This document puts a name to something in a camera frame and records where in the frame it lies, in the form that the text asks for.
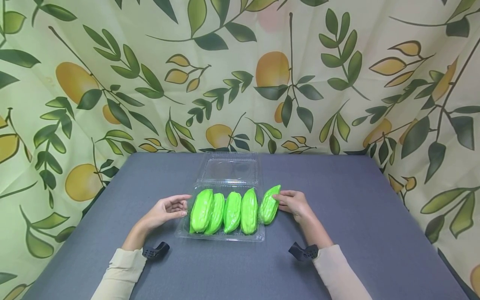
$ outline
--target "fabric backdrop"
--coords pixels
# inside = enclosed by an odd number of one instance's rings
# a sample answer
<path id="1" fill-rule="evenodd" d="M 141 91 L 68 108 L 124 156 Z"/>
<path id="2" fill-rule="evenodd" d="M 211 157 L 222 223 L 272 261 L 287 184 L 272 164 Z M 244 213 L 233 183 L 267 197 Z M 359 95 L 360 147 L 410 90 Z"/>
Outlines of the fabric backdrop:
<path id="1" fill-rule="evenodd" d="M 478 299 L 480 1 L 0 10 L 0 299 L 22 297 L 129 154 L 213 149 L 372 156 Z"/>

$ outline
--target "clear plastic container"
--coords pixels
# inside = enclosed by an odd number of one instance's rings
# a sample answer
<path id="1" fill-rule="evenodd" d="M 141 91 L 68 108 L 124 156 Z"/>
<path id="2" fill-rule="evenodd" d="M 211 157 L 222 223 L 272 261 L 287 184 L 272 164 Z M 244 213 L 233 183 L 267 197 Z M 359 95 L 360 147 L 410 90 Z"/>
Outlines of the clear plastic container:
<path id="1" fill-rule="evenodd" d="M 238 192 L 243 197 L 248 189 L 254 188 L 260 207 L 263 198 L 261 178 L 258 153 L 205 153 L 197 181 L 193 187 L 192 198 L 188 201 L 188 215 L 181 219 L 176 231 L 177 236 L 206 240 L 263 241 L 265 239 L 265 227 L 258 218 L 257 230 L 251 235 L 244 234 L 240 225 L 231 233 L 225 233 L 223 225 L 213 235 L 190 233 L 190 212 L 199 192 L 204 189 L 213 189 L 214 193 L 222 193 L 226 200 L 230 192 Z"/>

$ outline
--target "beige sleeve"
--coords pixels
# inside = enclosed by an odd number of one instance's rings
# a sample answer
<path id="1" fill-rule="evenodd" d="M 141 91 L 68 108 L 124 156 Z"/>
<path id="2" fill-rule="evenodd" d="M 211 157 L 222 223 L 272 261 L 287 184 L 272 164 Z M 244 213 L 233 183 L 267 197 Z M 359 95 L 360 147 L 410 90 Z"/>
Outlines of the beige sleeve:
<path id="1" fill-rule="evenodd" d="M 313 264 L 332 300 L 372 300 L 362 282 L 350 268 L 340 246 L 333 245 L 320 249 Z"/>
<path id="2" fill-rule="evenodd" d="M 146 260 L 142 249 L 117 249 L 91 300 L 128 300 Z"/>

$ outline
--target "lemon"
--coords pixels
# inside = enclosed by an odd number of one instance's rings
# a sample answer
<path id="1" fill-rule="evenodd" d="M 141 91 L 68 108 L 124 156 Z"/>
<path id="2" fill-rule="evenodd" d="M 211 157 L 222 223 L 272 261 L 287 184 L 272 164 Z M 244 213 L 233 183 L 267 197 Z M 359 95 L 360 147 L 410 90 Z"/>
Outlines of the lemon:
<path id="1" fill-rule="evenodd" d="M 0 164 L 17 153 L 19 144 L 20 139 L 16 134 L 0 135 Z"/>
<path id="2" fill-rule="evenodd" d="M 98 89 L 95 78 L 90 76 L 84 68 L 72 62 L 59 64 L 55 74 L 62 90 L 76 104 L 80 103 L 86 91 Z"/>
<path id="3" fill-rule="evenodd" d="M 279 86 L 281 84 L 288 84 L 290 70 L 287 57 L 278 51 L 264 54 L 258 60 L 255 75 L 257 86 Z"/>
<path id="4" fill-rule="evenodd" d="M 110 108 L 108 107 L 108 105 L 104 105 L 103 108 L 102 108 L 102 112 L 103 112 L 103 116 L 105 117 L 105 119 L 109 122 L 109 123 L 112 123 L 112 124 L 115 124 L 115 125 L 118 125 L 120 124 L 120 121 L 117 120 L 117 118 L 115 118 L 110 110 Z"/>
<path id="5" fill-rule="evenodd" d="M 75 201 L 90 200 L 102 188 L 102 182 L 94 165 L 83 164 L 74 167 L 65 181 L 65 191 Z"/>
<path id="6" fill-rule="evenodd" d="M 209 128 L 205 132 L 207 141 L 213 146 L 213 148 L 228 147 L 230 136 L 232 135 L 232 129 L 223 124 L 216 124 Z"/>

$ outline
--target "gray table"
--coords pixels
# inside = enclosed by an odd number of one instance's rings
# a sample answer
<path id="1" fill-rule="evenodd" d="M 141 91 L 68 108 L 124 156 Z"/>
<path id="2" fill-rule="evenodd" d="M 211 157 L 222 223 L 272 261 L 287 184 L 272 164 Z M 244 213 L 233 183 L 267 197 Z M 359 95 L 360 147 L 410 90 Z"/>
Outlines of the gray table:
<path id="1" fill-rule="evenodd" d="M 130 228 L 162 197 L 192 188 L 201 155 L 132 155 L 24 300 L 87 300 Z M 264 185 L 304 191 L 312 209 L 374 300 L 467 297 L 366 156 L 262 155 Z M 265 241 L 176 238 L 165 224 L 147 242 L 166 241 L 147 264 L 132 299 L 329 299 L 311 263 L 288 253 L 302 237 L 279 213 Z"/>

